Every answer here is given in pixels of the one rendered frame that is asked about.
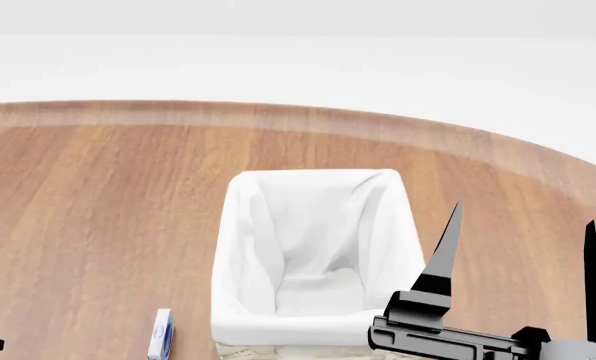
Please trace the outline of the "small white blue box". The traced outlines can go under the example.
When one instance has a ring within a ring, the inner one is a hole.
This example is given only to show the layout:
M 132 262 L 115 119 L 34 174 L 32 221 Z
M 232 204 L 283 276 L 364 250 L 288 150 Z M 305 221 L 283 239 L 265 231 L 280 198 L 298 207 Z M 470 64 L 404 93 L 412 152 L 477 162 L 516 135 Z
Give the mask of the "small white blue box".
M 169 360 L 174 337 L 174 319 L 170 308 L 159 308 L 147 352 L 147 360 Z

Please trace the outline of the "white cloth-lined basket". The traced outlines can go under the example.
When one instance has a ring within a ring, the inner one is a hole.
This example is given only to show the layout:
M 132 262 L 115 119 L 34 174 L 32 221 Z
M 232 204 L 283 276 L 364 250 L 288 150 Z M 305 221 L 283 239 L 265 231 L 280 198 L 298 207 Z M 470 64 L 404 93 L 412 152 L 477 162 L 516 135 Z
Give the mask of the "white cloth-lined basket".
M 220 360 L 413 360 L 367 330 L 425 266 L 395 170 L 245 171 L 227 187 L 211 281 Z

